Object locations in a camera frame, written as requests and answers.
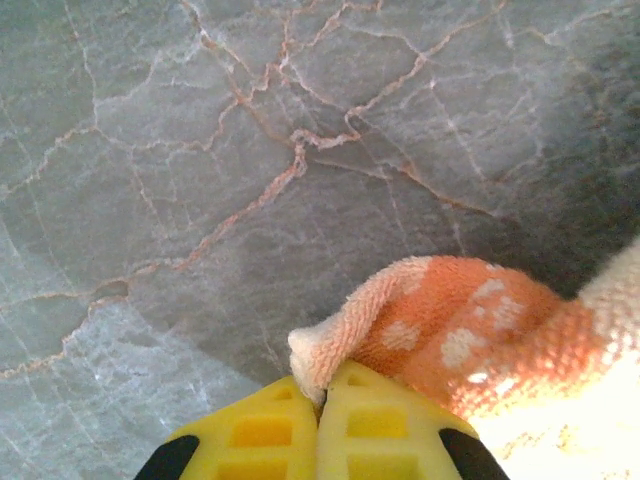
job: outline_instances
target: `white spot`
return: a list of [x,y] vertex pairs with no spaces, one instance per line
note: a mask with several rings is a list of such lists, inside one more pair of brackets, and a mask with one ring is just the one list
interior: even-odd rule
[[382,344],[389,350],[413,350],[420,337],[417,325],[407,325],[398,320],[382,332]]
[[402,293],[410,295],[422,286],[431,257],[410,257],[401,261]]
[[447,339],[440,346],[442,352],[442,363],[448,368],[455,368],[462,365],[469,354],[471,347],[483,347],[486,340],[473,334],[466,328],[458,328],[447,334]]
[[505,328],[513,328],[516,322],[516,318],[522,310],[524,306],[520,305],[517,302],[514,302],[511,297],[504,296],[500,299],[500,305],[493,310],[493,318],[495,319],[495,323],[493,327],[496,330],[505,329]]
[[489,378],[489,375],[486,372],[476,372],[469,375],[467,380],[471,383],[484,383],[487,378]]
[[513,378],[507,378],[496,387],[496,393],[498,395],[504,395],[506,392],[511,390],[511,387],[513,387],[515,384],[516,381]]
[[493,292],[497,292],[500,290],[504,290],[504,283],[502,280],[498,280],[497,278],[490,278],[486,282],[484,282],[478,290],[476,290],[473,294],[473,298],[482,298],[491,295]]

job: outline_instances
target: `terry cloth towel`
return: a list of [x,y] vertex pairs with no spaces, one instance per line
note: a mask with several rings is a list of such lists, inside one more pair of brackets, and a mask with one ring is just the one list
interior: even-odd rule
[[640,236],[568,301],[479,259],[407,258],[288,341],[318,405],[351,358],[467,420],[513,479],[640,478]]

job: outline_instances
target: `crack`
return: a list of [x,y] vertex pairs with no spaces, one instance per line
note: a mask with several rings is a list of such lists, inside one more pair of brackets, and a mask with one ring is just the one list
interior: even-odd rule
[[[9,111],[7,110],[7,106],[5,105],[4,98],[2,97],[2,95],[0,95],[0,110],[2,111],[2,113],[4,113],[4,116],[6,117],[7,121],[9,122],[9,125],[11,126],[11,130],[13,130],[14,139],[15,139],[16,143],[18,144],[18,148],[20,149],[20,151],[22,152],[24,157],[29,162],[29,169],[33,170],[33,158],[31,157],[31,154],[27,150],[27,147],[25,147],[24,143],[22,143],[22,140],[20,140],[20,135],[18,134],[18,127],[13,122],[13,119],[11,118],[11,115],[9,115]],[[38,172],[40,170],[40,168],[44,169],[45,166],[46,165],[38,167],[38,169],[36,169],[36,172]],[[8,188],[7,192],[3,195],[5,198],[10,193],[12,193],[12,187],[8,186],[7,188]]]
[[354,132],[352,134],[341,133],[333,138],[320,137],[309,130],[299,128],[291,134],[290,138],[296,145],[297,154],[299,147],[304,150],[305,143],[313,145],[318,150],[327,150],[343,145],[344,143],[356,142],[360,140],[361,136],[358,132]]
[[376,166],[373,170],[364,170],[361,168],[354,167],[352,165],[344,165],[338,162],[333,162],[330,159],[314,159],[313,163],[317,165],[324,165],[326,167],[339,168],[340,170],[346,170],[349,172],[355,172],[362,175],[366,175],[367,177],[377,178],[379,180],[389,180],[389,177],[379,166]]
[[333,103],[328,98],[324,98],[318,92],[314,91],[313,88],[308,86],[307,83],[304,80],[304,77],[300,75],[300,73],[298,72],[298,69],[296,68],[296,66],[294,64],[290,64],[289,68],[293,71],[293,73],[295,73],[296,76],[295,76],[295,78],[291,78],[288,75],[284,74],[285,78],[287,79],[287,81],[293,82],[293,83],[297,83],[298,85],[300,85],[300,88],[302,88],[305,92],[307,92],[309,95],[311,95],[311,97],[315,98],[316,100],[318,100],[319,102],[323,103],[324,105],[329,105],[330,107],[334,107],[334,108],[336,108],[338,110],[343,110],[343,107],[341,107],[339,105],[336,105],[335,103]]
[[509,22],[509,19],[507,19],[501,11],[496,13],[496,23],[498,24],[498,26],[500,27],[500,30],[502,31],[502,36],[504,37],[504,43],[507,45],[507,47],[510,50],[514,50],[514,42],[513,42],[513,30],[511,29],[511,23]]
[[[119,301],[121,301],[122,303],[126,304],[127,307],[131,308],[132,310],[135,310],[131,306],[131,304],[129,303],[129,299],[128,298],[121,298],[121,299],[119,299]],[[99,304],[97,306],[102,307],[104,305],[105,305],[105,303],[102,303],[102,304]],[[89,317],[91,316],[92,312],[93,312],[93,309],[90,309],[89,312],[88,312],[88,315],[87,315],[87,319],[89,319]],[[165,340],[165,338],[163,336],[158,337],[157,340],[162,345],[162,347],[165,348],[166,351],[170,351],[170,348],[167,345],[167,342],[166,342],[166,340]],[[111,367],[113,368],[113,371],[114,372],[117,371],[118,370],[118,365],[117,365],[117,362],[114,360],[113,356],[111,356],[107,350],[103,351],[103,353],[105,354],[106,360],[111,364]],[[100,383],[100,376],[98,374],[96,374],[93,370],[91,370],[91,368],[89,368],[89,370],[94,375],[94,379],[95,379],[96,383],[98,384],[98,386],[100,387],[100,389],[102,391],[105,391],[104,387]],[[160,415],[160,413],[156,409],[153,408],[153,402],[151,401],[152,399],[153,399],[153,397],[147,399],[148,408],[152,411],[152,413],[155,415],[155,417],[159,419],[159,421],[162,424],[162,426],[167,428],[167,425],[164,422],[164,420],[162,419],[162,416]],[[107,402],[107,404],[105,406],[106,407],[111,407],[111,402]],[[125,418],[120,412],[118,412],[118,413],[122,418]]]
[[460,254],[466,257],[468,252],[462,241],[462,236],[460,235],[460,223],[455,219],[451,206],[447,204],[441,205],[441,210],[444,213],[445,218],[449,221],[451,231],[453,232],[453,238],[455,238],[458,248],[460,248]]
[[89,55],[87,54],[87,48],[83,45],[82,41],[80,40],[80,34],[78,33],[78,29],[76,28],[73,18],[71,18],[71,10],[69,9],[69,4],[67,3],[67,0],[63,0],[63,3],[64,3],[64,12],[67,17],[67,21],[69,22],[69,26],[71,27],[71,31],[73,32],[73,39],[78,44],[78,47],[82,52],[82,62],[84,65],[84,70],[87,72],[87,75],[89,75],[89,78],[91,79],[91,103],[93,104],[93,124],[97,125],[98,111],[97,111],[96,91],[98,89],[97,89],[96,78],[91,72],[91,67],[89,67]]
[[449,115],[449,112],[447,112],[447,108],[445,107],[444,103],[438,97],[438,94],[435,91],[434,81],[431,82],[431,95],[432,95],[432,98],[435,100],[436,104],[438,105],[440,112],[444,116],[447,126],[455,135],[456,140],[458,141],[458,144],[463,148],[463,150],[467,154],[467,159],[469,160],[469,163],[471,164],[473,171],[476,173],[476,175],[480,178],[482,182],[488,181],[488,179],[485,177],[484,173],[482,173],[482,170],[478,166],[478,163],[476,161],[475,155],[473,154],[473,151],[471,150],[471,148],[469,148],[469,145],[467,144],[467,142],[462,138],[462,135],[460,134],[460,130],[458,130],[458,126],[455,124],[455,122],[451,118],[451,115]]
[[[50,296],[47,296],[47,297],[44,297],[44,298],[52,298],[52,297],[55,297],[55,296],[66,296],[66,295],[65,294],[53,294],[53,295],[50,295]],[[52,367],[56,362],[58,362],[60,360],[63,360],[67,356],[67,352],[66,352],[67,344],[75,336],[76,332],[78,332],[89,321],[89,318],[91,317],[91,312],[94,309],[103,307],[104,305],[106,305],[108,303],[116,303],[116,302],[122,302],[122,301],[126,301],[126,297],[121,296],[119,294],[114,294],[114,295],[111,295],[111,296],[98,297],[98,298],[96,298],[94,300],[91,300],[91,302],[89,303],[89,305],[87,307],[87,315],[84,316],[84,318],[82,319],[80,324],[77,327],[75,327],[71,332],[69,332],[67,335],[62,337],[62,339],[61,339],[62,349],[60,350],[60,352],[48,355],[48,356],[43,357],[43,358],[35,358],[35,359],[30,360],[28,362],[20,363],[16,367],[11,367],[11,368],[6,368],[6,369],[3,369],[3,370],[0,370],[0,379],[7,380],[7,379],[13,378],[13,377],[18,376],[18,375],[23,375],[23,374],[24,375],[28,375],[28,374],[36,372],[36,371],[45,370],[47,368]],[[24,344],[24,342],[20,339],[20,337],[9,326],[9,323],[4,319],[4,317],[2,316],[1,313],[0,313],[0,321],[2,321],[2,323],[11,332],[14,333],[14,336],[16,337],[18,343],[20,343],[22,349],[27,354],[29,354],[29,350],[27,349],[27,347]]]
[[29,468],[38,472],[37,477],[46,478],[46,474],[42,471],[42,469],[38,467],[35,463],[33,463],[33,461],[31,461],[31,456],[27,453],[24,453],[20,448],[18,448],[18,445],[16,445],[16,443],[13,440],[11,440],[4,431],[0,430],[0,432],[2,432],[2,438],[4,438],[6,442],[9,444],[9,446],[11,447],[11,449],[18,454],[18,456],[20,457],[20,460],[23,461],[26,465],[28,465]]
[[284,377],[286,375],[285,369],[283,368],[282,362],[278,358],[278,354],[271,346],[271,343],[269,341],[269,332],[267,332],[267,328],[264,326],[263,322],[258,322],[258,326],[260,327],[262,342],[264,343],[265,348],[267,350],[267,358],[271,360],[271,362],[273,363],[273,366],[276,367],[280,376]]
[[[64,377],[62,377],[61,375],[59,375],[58,373],[54,372],[55,376],[57,378],[59,378],[67,387],[67,390],[71,390],[69,383],[65,380]],[[107,453],[105,452],[105,450],[98,444],[98,442],[96,442],[95,438],[93,438],[93,436],[89,433],[89,430],[87,430],[87,428],[84,426],[84,424],[80,421],[80,418],[78,417],[78,414],[76,413],[76,411],[71,407],[71,405],[69,404],[69,402],[65,402],[62,398],[62,395],[60,395],[60,392],[58,391],[58,387],[56,385],[53,384],[53,382],[51,382],[51,390],[53,392],[55,392],[55,395],[58,397],[59,403],[58,405],[61,406],[65,406],[66,410],[69,412],[69,414],[71,415],[71,417],[73,418],[73,421],[76,423],[76,425],[78,426],[78,429],[80,430],[80,432],[82,432],[82,434],[89,440],[89,443],[98,450],[98,452],[100,452],[100,456],[102,457],[102,459],[107,463],[107,464],[111,464],[111,466],[113,466],[113,463],[110,461],[110,456],[107,455]]]
[[[313,10],[313,8],[315,8],[316,5],[316,0],[314,0],[310,5],[308,5],[307,7],[303,7],[303,8],[299,8],[299,9],[294,9],[291,11],[291,16],[289,18],[289,21],[293,19],[293,17],[298,16],[302,13],[306,13],[306,12],[310,12]],[[322,38],[327,34],[330,33],[332,31],[334,31],[336,28],[338,28],[339,26],[341,26],[339,19],[342,16],[342,14],[344,12],[346,12],[347,10],[353,10],[353,11],[365,11],[365,12],[379,12],[380,9],[382,8],[383,5],[383,0],[378,0],[375,4],[373,5],[359,5],[359,4],[355,4],[352,2],[344,2],[342,4],[342,6],[333,14],[329,15],[329,17],[327,18],[327,20],[325,20],[325,23],[322,27],[320,27],[320,29],[316,32],[313,40],[311,40],[310,42],[298,42],[294,39],[291,39],[291,37],[289,35],[285,35],[285,41],[288,40],[289,44],[297,44],[300,45],[302,47],[301,50],[304,50],[306,48],[309,47],[313,47],[314,45],[316,45],[320,40],[322,40]]]
[[418,47],[416,47],[415,45],[412,45],[411,42],[409,41],[409,39],[406,38],[406,37],[403,37],[402,35],[398,35],[398,34],[395,34],[395,33],[389,33],[389,32],[375,31],[375,30],[371,30],[371,29],[363,28],[363,27],[354,27],[352,25],[342,25],[342,27],[347,29],[347,30],[349,30],[349,31],[351,31],[351,32],[363,33],[365,35],[369,35],[369,36],[375,37],[375,38],[380,38],[380,39],[390,38],[390,39],[393,39],[393,40],[400,40],[415,55],[422,56],[422,52],[420,51],[420,49]]
[[318,225],[318,222],[316,221],[313,215],[309,215],[309,220],[311,221],[313,228],[316,230],[318,237],[320,237],[320,241],[324,245],[325,250],[329,254],[329,258],[333,261],[333,266],[336,268],[338,272],[340,272],[340,275],[342,275],[342,278],[344,278],[347,281],[347,285],[352,285],[353,280],[347,274],[347,271],[344,269],[342,262],[338,261],[338,258],[340,257],[339,255],[336,255],[334,253],[333,249],[331,248],[331,244],[329,243],[329,241],[327,240],[327,237],[325,236],[322,229],[320,228],[320,225]]
[[[429,182],[425,181],[418,174],[418,172],[416,171],[417,167],[416,167],[415,161],[413,160],[413,158],[411,158],[411,156],[409,156],[409,154],[407,152],[404,151],[404,149],[400,145],[398,145],[393,139],[389,138],[384,132],[379,130],[375,125],[371,125],[367,120],[365,120],[365,119],[363,119],[361,117],[358,117],[358,118],[362,122],[364,122],[365,124],[370,126],[371,128],[375,129],[386,141],[388,141],[394,148],[396,148],[396,150],[400,153],[402,158],[405,160],[405,163],[404,163],[404,165],[402,167],[397,167],[395,165],[387,164],[389,166],[389,168],[392,168],[393,170],[396,170],[396,171],[406,175],[407,177],[409,177],[410,180],[414,181],[415,183],[420,185],[422,188],[424,188],[427,191],[429,191],[429,193],[431,193],[431,195],[433,195],[437,200],[439,200],[442,203],[449,204],[450,206],[452,206],[454,208],[470,210],[472,212],[481,213],[481,214],[493,217],[493,214],[490,211],[488,211],[488,210],[486,210],[486,209],[484,209],[482,207],[461,202],[459,200],[456,200],[455,198],[449,197],[448,195],[440,192],[437,188],[435,188]],[[348,167],[346,167],[344,165],[337,165],[337,166],[340,167],[340,168],[349,169]]]
[[489,12],[488,14],[476,18],[475,20],[471,20],[470,22],[464,23],[456,28],[454,28],[452,31],[450,31],[449,33],[447,33],[444,37],[442,37],[442,40],[440,40],[437,44],[435,44],[433,47],[431,47],[429,50],[427,50],[425,52],[425,55],[427,56],[431,56],[431,55],[435,55],[436,53],[440,52],[440,50],[442,50],[445,45],[447,45],[451,39],[453,37],[455,37],[456,35],[458,35],[459,33],[465,31],[465,30],[469,30],[470,28],[474,28],[488,20],[490,20],[491,18],[493,18],[494,16],[496,16],[502,9],[504,9],[504,7],[506,7],[506,5],[510,2],[511,0],[501,0],[501,2],[496,5],[495,7],[492,8],[491,12]]
[[592,12],[592,13],[587,13],[585,15],[581,15],[580,17],[576,18],[575,20],[573,20],[569,24],[564,25],[562,28],[560,28],[558,30],[554,30],[553,32],[548,33],[547,35],[545,35],[545,37],[546,36],[557,37],[558,35],[560,35],[560,33],[564,33],[564,32],[568,32],[570,30],[573,30],[575,27],[577,27],[581,23],[588,22],[589,20],[593,20],[594,18],[598,18],[598,17],[611,18],[611,17],[613,17],[613,14],[615,12],[637,7],[637,4],[638,4],[638,2],[624,3],[622,5],[614,5],[614,6],[611,6],[611,7],[608,7],[608,8],[604,8],[602,10],[598,10],[597,12]]
[[[99,132],[99,130],[95,126],[91,126],[91,127],[88,127],[88,128],[72,128],[67,133],[61,135],[60,137],[56,137],[54,139],[54,141],[53,141],[53,146],[51,146],[47,150],[45,150],[44,155],[42,157],[42,162],[40,162],[40,164],[35,168],[35,170],[33,170],[33,172],[31,174],[29,174],[29,176],[27,178],[25,178],[24,180],[22,180],[22,181],[14,184],[14,185],[8,187],[8,189],[3,192],[2,198],[0,198],[0,200],[6,199],[9,196],[13,195],[16,191],[20,190],[21,188],[28,187],[33,182],[41,180],[42,179],[42,177],[41,177],[42,173],[49,166],[49,157],[54,152],[56,152],[59,148],[64,147],[65,142],[68,142],[74,136],[76,136],[76,135],[86,135],[86,134],[92,133],[92,132]],[[31,160],[31,156],[30,155],[27,157],[27,159],[29,160],[30,165],[33,165],[33,161]]]
[[[20,268],[27,272],[28,274],[32,274],[33,272],[28,268],[28,266],[24,263],[23,259],[22,259],[22,255],[20,255],[20,251],[18,250],[18,247],[16,247],[15,242],[13,241],[13,238],[11,237],[11,233],[9,232],[9,229],[7,228],[7,224],[4,221],[4,218],[2,217],[2,214],[0,213],[0,229],[2,231],[2,233],[4,234],[5,238],[7,239],[7,243],[9,244],[9,248],[11,250],[12,256],[18,259],[18,263],[20,265]],[[4,279],[2,280],[3,285],[5,286],[5,291],[9,291],[7,288],[6,283],[4,282]]]
[[391,187],[391,181],[389,179],[385,179],[385,184],[387,186],[387,192],[389,193],[389,203],[391,204],[391,208],[393,210],[393,217],[400,230],[400,237],[402,238],[402,244],[404,245],[407,256],[411,255],[411,248],[409,248],[407,231],[402,225],[402,221],[400,220],[400,211],[398,210],[398,204],[396,203],[396,199],[393,196],[393,188]]
[[131,156],[131,152],[129,152],[129,155],[127,156],[127,158],[129,159],[129,164],[130,164],[129,166],[131,169],[131,173],[133,174],[134,182],[138,187],[138,193],[140,194],[140,198],[142,198],[142,201],[145,203],[145,205],[147,206],[151,214],[155,217],[157,224],[162,230],[164,239],[166,240],[169,238],[169,231],[167,230],[167,227],[162,222],[162,219],[160,218],[160,214],[158,213],[158,210],[153,204],[153,200],[147,195],[146,187],[142,182],[142,178],[140,178],[140,174],[138,173],[138,168],[133,160],[133,157]]
[[125,94],[125,95],[113,95],[111,97],[108,97],[108,98],[105,98],[105,99],[101,99],[101,100],[96,99],[96,125],[98,125],[100,123],[99,115],[97,114],[97,108],[102,106],[102,105],[107,105],[109,103],[123,102],[123,101],[131,100],[136,93],[138,93],[141,89],[143,89],[144,87],[149,85],[149,83],[151,82],[151,79],[155,75],[156,68],[160,64],[160,60],[161,59],[162,59],[162,52],[156,53],[156,55],[154,56],[153,60],[151,61],[151,64],[149,65],[149,72],[147,73],[147,77],[142,82],[140,82],[138,85],[136,85],[131,90],[129,90],[129,92],[127,94]]
[[201,20],[201,16],[200,16],[200,12],[198,12],[198,9],[192,5],[191,3],[189,3],[187,0],[180,0],[180,4],[182,5],[182,7],[185,9],[185,11],[187,12],[187,15],[189,15],[189,18],[191,19],[191,23],[194,25],[194,27],[198,30],[198,35],[200,36],[200,44],[209,49],[209,50],[222,50],[225,53],[227,53],[231,58],[234,59],[234,61],[238,64],[241,65],[242,68],[244,68],[244,70],[251,75],[251,69],[249,68],[249,66],[240,58],[239,55],[237,55],[233,50],[231,50],[230,48],[228,48],[226,45],[222,45],[219,42],[216,42],[215,40],[213,40],[211,38],[211,35],[209,35],[209,32],[207,32],[207,30],[204,28],[204,25],[202,24],[202,20]]
[[38,295],[33,295],[28,298],[20,299],[16,302],[5,303],[0,305],[0,313],[3,310],[9,310],[11,308],[18,307],[24,303],[34,300],[53,300],[58,298],[66,298],[69,300],[75,299],[78,301],[86,302],[87,304],[100,302],[109,297],[127,297],[129,295],[129,282],[127,278],[115,278],[100,282],[95,288],[85,291],[71,291],[71,292],[45,292]]
[[402,75],[401,77],[394,80],[393,82],[385,85],[380,91],[380,93],[378,93],[378,95],[376,95],[371,100],[369,100],[365,105],[358,105],[349,109],[349,111],[347,112],[347,116],[351,117],[354,115],[361,115],[363,112],[371,109],[377,103],[379,103],[383,98],[389,96],[390,94],[398,90],[400,87],[402,87],[407,80],[415,77],[424,68],[426,64],[427,64],[427,58],[424,55],[420,54],[416,56],[416,59],[413,62],[413,68],[408,73]]
[[234,213],[233,215],[227,217],[218,227],[213,231],[213,233],[204,237],[200,244],[191,252],[191,254],[185,259],[182,260],[175,265],[173,268],[175,270],[184,270],[191,263],[193,263],[196,259],[202,255],[202,253],[209,248],[212,243],[217,242],[229,229],[231,229],[238,220],[246,217],[251,214],[254,210],[260,209],[272,202],[291,182],[294,178],[301,177],[305,174],[307,170],[307,163],[302,154],[298,155],[296,153],[296,158],[293,164],[287,168],[284,172],[278,175],[265,189],[262,195],[260,195],[256,200],[249,203],[242,210]]
[[49,240],[49,233],[47,231],[47,228],[44,226],[44,222],[42,221],[42,215],[40,214],[40,208],[38,207],[38,202],[36,201],[36,197],[33,194],[33,191],[31,190],[31,186],[30,185],[27,185],[27,191],[29,192],[29,196],[31,197],[31,200],[33,201],[33,211],[36,214],[36,219],[38,220],[38,223],[40,224],[40,228],[42,229],[42,239],[46,243],[46,247],[47,247],[47,251],[49,252],[49,256],[51,257],[51,260],[53,261],[53,264],[62,273],[62,277],[64,278],[64,280],[67,283],[67,285],[73,291],[73,290],[75,290],[75,287],[73,286],[73,282],[71,282],[71,279],[67,276],[67,273],[64,271],[64,268],[62,268],[62,266],[60,265],[60,262],[58,262],[58,259],[53,254],[53,249],[51,248],[51,241]]

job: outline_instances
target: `black rubber edge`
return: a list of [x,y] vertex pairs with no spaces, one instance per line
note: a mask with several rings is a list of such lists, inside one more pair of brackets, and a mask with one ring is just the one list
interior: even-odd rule
[[160,445],[134,480],[180,480],[200,445],[195,435],[184,435]]
[[462,480],[509,480],[484,444],[455,428],[438,432]]

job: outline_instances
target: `stone floor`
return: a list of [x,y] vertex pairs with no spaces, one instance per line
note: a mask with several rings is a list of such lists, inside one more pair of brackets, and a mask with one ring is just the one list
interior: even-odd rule
[[408,255],[640,228],[626,0],[3,0],[0,477],[132,478]]

